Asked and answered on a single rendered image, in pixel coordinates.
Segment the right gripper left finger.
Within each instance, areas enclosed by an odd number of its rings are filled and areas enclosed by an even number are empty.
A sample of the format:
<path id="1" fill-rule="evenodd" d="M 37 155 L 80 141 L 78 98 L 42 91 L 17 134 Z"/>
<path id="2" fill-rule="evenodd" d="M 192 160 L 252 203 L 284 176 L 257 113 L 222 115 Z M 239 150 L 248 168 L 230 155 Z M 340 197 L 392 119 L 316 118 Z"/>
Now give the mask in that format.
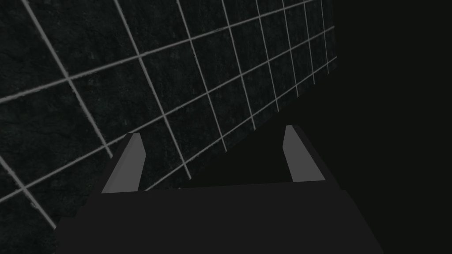
<path id="1" fill-rule="evenodd" d="M 93 189 L 94 194 L 136 192 L 139 187 L 146 151 L 140 133 L 128 133 Z"/>

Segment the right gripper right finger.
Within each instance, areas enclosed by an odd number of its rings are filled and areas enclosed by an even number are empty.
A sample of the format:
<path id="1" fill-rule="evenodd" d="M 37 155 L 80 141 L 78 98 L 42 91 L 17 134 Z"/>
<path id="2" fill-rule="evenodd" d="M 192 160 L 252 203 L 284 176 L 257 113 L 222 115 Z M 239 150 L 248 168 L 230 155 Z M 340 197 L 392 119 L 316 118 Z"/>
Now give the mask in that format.
<path id="1" fill-rule="evenodd" d="M 300 126 L 285 126 L 282 150 L 294 183 L 306 189 L 341 190 L 332 172 Z"/>

